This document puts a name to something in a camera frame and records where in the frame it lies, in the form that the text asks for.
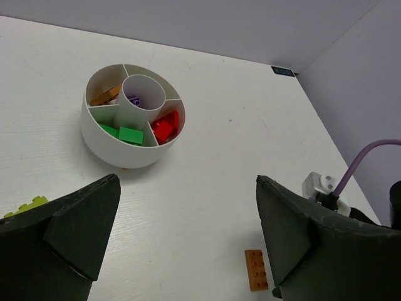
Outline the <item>red lego brick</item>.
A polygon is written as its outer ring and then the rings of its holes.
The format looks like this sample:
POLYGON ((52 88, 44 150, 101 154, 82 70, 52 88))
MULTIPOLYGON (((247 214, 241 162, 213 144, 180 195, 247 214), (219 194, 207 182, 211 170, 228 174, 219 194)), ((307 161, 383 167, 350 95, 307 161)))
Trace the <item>red lego brick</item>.
POLYGON ((154 122, 151 127, 159 144, 166 143, 174 131, 174 127, 166 121, 154 122))
POLYGON ((178 131, 179 126, 179 113, 177 110, 171 111, 164 116, 164 120, 173 128, 169 138, 172 138, 178 131))

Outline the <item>orange lego plate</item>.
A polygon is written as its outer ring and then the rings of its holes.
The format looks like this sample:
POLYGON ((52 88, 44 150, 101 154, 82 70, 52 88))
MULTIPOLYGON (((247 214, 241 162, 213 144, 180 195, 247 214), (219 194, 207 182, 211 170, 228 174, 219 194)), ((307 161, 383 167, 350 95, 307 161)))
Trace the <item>orange lego plate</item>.
POLYGON ((250 291, 257 292, 267 290, 269 285, 262 251, 245 250, 244 254, 250 291))

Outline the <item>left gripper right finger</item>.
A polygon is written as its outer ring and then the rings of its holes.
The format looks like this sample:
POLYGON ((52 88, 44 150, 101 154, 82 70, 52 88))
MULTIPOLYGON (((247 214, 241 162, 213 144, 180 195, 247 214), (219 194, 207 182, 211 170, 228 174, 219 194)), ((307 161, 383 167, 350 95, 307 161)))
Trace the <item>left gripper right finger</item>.
POLYGON ((400 231, 343 216, 267 176, 256 202, 280 300, 399 300, 400 231))

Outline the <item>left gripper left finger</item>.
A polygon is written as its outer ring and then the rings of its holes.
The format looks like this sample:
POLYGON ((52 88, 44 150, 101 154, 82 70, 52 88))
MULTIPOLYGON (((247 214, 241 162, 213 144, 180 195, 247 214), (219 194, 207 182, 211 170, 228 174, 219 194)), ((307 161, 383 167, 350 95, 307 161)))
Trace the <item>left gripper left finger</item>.
POLYGON ((1 219, 1 300, 87 300, 120 195, 118 176, 109 174, 1 219))

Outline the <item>green yellow lego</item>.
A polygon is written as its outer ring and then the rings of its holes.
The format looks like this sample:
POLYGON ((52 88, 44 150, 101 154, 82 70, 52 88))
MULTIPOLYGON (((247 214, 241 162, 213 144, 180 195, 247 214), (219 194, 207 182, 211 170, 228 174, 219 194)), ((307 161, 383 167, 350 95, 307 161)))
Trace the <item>green yellow lego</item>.
POLYGON ((106 133, 108 133, 109 135, 111 135, 112 137, 114 137, 114 138, 117 138, 117 137, 118 137, 118 130, 117 130, 117 129, 115 129, 115 128, 111 127, 111 126, 102 124, 102 123, 99 123, 99 126, 100 126, 106 133))

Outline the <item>orange lego brick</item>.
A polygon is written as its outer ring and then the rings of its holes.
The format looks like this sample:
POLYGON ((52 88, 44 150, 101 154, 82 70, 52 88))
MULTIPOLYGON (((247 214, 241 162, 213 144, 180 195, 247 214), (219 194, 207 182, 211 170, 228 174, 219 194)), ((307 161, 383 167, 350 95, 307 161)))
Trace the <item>orange lego brick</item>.
POLYGON ((118 97, 122 84, 119 84, 90 101, 91 106, 107 105, 118 97))

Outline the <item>purple green lego piece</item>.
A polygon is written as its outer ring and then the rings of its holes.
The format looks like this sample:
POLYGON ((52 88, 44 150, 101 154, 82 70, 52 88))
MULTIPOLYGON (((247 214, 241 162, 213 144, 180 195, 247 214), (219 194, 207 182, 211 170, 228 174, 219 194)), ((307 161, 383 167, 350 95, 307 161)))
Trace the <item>purple green lego piece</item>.
POLYGON ((131 97, 131 98, 129 98, 128 100, 129 100, 129 102, 130 102, 131 104, 133 104, 134 106, 139 107, 139 108, 142 107, 142 103, 141 103, 140 97, 131 97))

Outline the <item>lime green lego brick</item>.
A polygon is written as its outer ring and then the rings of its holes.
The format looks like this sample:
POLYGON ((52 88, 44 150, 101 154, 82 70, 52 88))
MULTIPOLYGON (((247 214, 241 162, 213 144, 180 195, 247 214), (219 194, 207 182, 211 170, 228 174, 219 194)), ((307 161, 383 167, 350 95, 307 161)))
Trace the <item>lime green lego brick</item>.
POLYGON ((9 213, 5 214, 4 218, 8 218, 8 217, 15 216, 17 214, 29 211, 31 209, 42 206, 48 202, 49 201, 45 196, 36 196, 35 198, 33 198, 33 200, 30 203, 20 205, 20 207, 18 208, 18 210, 16 212, 9 212, 9 213))

